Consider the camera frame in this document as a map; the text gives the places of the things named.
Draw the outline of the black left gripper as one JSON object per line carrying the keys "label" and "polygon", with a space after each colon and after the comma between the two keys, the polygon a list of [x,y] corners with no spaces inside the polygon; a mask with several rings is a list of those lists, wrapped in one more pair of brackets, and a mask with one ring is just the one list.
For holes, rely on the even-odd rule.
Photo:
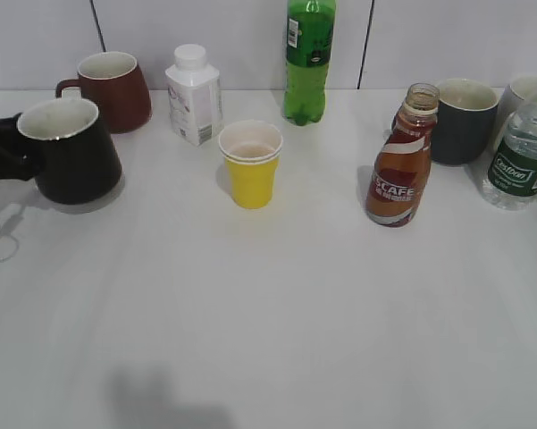
{"label": "black left gripper", "polygon": [[38,147],[18,131],[21,113],[0,118],[0,180],[28,181],[43,167]]}

